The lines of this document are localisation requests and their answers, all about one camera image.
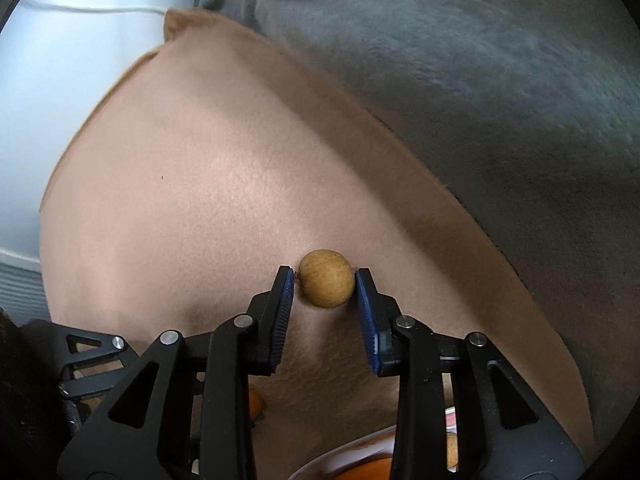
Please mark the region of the small mandarin orange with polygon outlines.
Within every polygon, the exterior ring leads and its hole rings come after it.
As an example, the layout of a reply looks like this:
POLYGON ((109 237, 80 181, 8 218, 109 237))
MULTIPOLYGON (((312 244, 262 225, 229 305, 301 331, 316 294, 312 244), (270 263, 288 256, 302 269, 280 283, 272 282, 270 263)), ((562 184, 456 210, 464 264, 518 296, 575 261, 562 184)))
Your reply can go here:
POLYGON ((262 416, 262 412, 265 408, 265 401, 254 388, 250 388, 250 390, 248 390, 248 400, 250 401, 250 419, 257 420, 262 416))

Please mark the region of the large smooth orange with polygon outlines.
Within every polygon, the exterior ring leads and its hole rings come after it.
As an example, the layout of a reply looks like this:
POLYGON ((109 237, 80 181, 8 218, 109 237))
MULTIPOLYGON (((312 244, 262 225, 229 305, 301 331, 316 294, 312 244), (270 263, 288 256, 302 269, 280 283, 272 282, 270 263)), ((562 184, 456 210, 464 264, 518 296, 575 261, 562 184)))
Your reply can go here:
POLYGON ((390 457, 377 457, 355 465, 349 465, 332 480, 388 480, 392 469, 390 457))

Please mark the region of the white floral plate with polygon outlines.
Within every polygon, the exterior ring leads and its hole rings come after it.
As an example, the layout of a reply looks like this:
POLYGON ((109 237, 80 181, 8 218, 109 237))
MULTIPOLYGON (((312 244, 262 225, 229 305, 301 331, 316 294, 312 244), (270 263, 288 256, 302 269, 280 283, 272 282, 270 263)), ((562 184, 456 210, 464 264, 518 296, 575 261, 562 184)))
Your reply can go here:
POLYGON ((323 454, 300 467, 291 480, 332 479, 349 465, 355 465, 377 457, 393 458, 396 427, 375 431, 323 454))

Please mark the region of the tan fleece mat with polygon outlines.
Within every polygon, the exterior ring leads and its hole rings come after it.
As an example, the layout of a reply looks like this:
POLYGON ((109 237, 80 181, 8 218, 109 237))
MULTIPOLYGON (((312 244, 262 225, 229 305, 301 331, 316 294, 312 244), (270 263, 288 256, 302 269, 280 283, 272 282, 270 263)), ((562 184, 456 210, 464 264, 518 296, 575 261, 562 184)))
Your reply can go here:
POLYGON ((254 32, 170 11, 82 125, 44 193, 40 258, 58 324, 140 350, 58 463, 65 479, 206 479, 210 336, 294 271, 282 360, 248 378, 257 477, 396 427, 399 379, 379 378, 355 288, 318 308, 300 260, 329 249, 438 342, 443 479, 576 479, 592 445, 577 366, 506 259, 390 133, 254 32))

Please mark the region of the grey plush cushion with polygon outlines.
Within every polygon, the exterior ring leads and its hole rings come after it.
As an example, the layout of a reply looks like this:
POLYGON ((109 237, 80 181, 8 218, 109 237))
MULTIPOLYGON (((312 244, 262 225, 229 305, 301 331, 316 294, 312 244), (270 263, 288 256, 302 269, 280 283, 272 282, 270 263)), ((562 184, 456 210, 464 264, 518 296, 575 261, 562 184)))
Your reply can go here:
POLYGON ((639 29, 624 0, 196 0, 332 75, 514 267, 604 448, 639 395, 639 29))

